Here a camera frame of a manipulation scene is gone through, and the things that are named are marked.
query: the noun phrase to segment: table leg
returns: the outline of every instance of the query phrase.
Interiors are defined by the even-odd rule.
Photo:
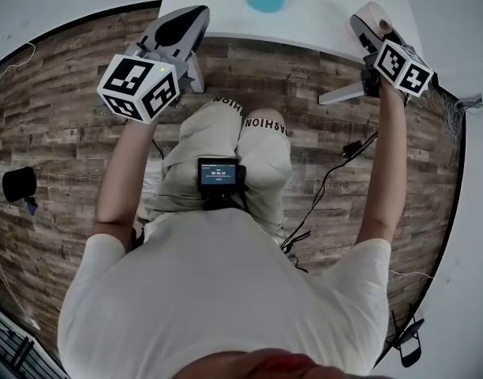
[[[365,90],[362,86],[362,81],[357,83],[347,85],[346,87],[339,88],[333,92],[327,92],[322,96],[319,96],[319,104],[333,104],[339,101],[344,101],[345,99],[361,97],[365,94]]]
[[[197,61],[197,56],[195,53],[193,53],[188,63],[189,69],[187,70],[187,76],[194,79],[191,82],[191,87],[193,88],[193,91],[204,92],[203,74],[201,73],[200,64]]]

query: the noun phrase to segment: white t-shirt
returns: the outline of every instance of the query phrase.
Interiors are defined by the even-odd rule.
[[[237,209],[175,214],[127,255],[92,236],[59,318],[62,363],[72,379],[170,379],[207,355],[274,347],[368,374],[390,252],[370,240],[310,276]]]

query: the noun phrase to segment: white cable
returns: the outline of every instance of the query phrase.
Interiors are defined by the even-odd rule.
[[[3,77],[3,75],[4,75],[4,74],[5,74],[7,71],[8,71],[8,69],[9,69],[10,67],[15,67],[15,68],[17,68],[17,67],[21,67],[21,66],[25,65],[26,63],[29,63],[29,61],[30,61],[30,60],[32,59],[32,57],[35,55],[35,52],[36,52],[36,46],[35,46],[35,45],[33,45],[31,42],[26,42],[26,44],[27,44],[27,45],[31,45],[31,46],[33,47],[33,53],[31,53],[31,56],[29,57],[29,59],[28,59],[26,62],[19,63],[18,65],[9,65],[9,66],[8,66],[8,67],[5,69],[5,71],[4,71],[3,73],[1,73],[1,74],[0,74],[0,81],[1,81],[1,79],[2,79],[2,77]]]
[[[3,284],[5,285],[5,288],[8,290],[8,292],[12,295],[13,300],[15,303],[21,308],[22,312],[24,315],[31,321],[31,324],[34,328],[40,330],[38,323],[33,319],[32,315],[22,306],[22,303],[19,302],[19,299],[17,299],[17,296],[12,292],[12,288],[10,287],[8,280],[6,280],[5,274],[3,273],[3,268],[2,268],[2,263],[0,262],[0,278],[3,281]]]
[[[432,105],[443,112],[445,129],[452,139],[454,139],[455,145],[457,146],[461,139],[462,120],[464,119],[465,113],[478,115],[483,112],[483,109],[480,109],[478,112],[470,111],[470,108],[481,108],[483,105],[482,100],[472,97],[456,101],[450,96],[436,92],[441,100],[441,107],[438,107],[434,101],[434,92],[435,90],[431,91]]]
[[[396,274],[396,275],[404,275],[404,276],[413,275],[413,274],[425,275],[428,278],[430,278],[431,280],[432,280],[432,278],[434,278],[434,276],[429,276],[428,274],[423,273],[423,272],[419,272],[419,271],[408,272],[407,274],[405,274],[403,272],[396,272],[396,271],[392,271],[391,269],[389,269],[389,272],[392,272],[393,274]]]

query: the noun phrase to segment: camera screen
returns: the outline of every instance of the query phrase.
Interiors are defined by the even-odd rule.
[[[235,185],[236,164],[201,164],[201,184]]]

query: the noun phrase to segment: wooden floor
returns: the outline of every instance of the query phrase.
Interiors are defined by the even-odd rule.
[[[36,335],[52,353],[57,352],[59,308],[81,261],[103,168],[124,122],[110,114],[95,89],[112,56],[137,40],[157,14],[157,9],[125,13],[61,32],[38,43],[34,58],[10,70],[0,84],[0,260],[9,285],[41,326]],[[30,52],[9,63],[22,62]],[[169,152],[181,122],[216,96],[237,100],[245,112],[258,107],[281,111],[293,162],[284,197],[286,229],[292,231],[325,172],[341,161],[342,147],[377,128],[375,99],[326,107],[316,103],[319,94],[358,81],[359,65],[317,51],[234,39],[207,38],[198,54],[206,93],[187,94],[178,110],[165,111],[155,139]],[[0,66],[0,73],[9,63]],[[406,119],[408,194],[391,268],[429,273],[451,210],[458,156],[440,111],[427,98],[412,100]],[[294,248],[310,272],[334,264],[354,242],[374,148],[327,182],[324,199],[305,225],[312,235]],[[153,150],[149,169],[158,159]],[[23,166],[33,166],[38,178],[34,217],[23,202],[10,205],[2,193],[3,173]],[[398,321],[425,281],[419,275],[390,275],[388,295]],[[0,306],[29,327],[1,280]]]

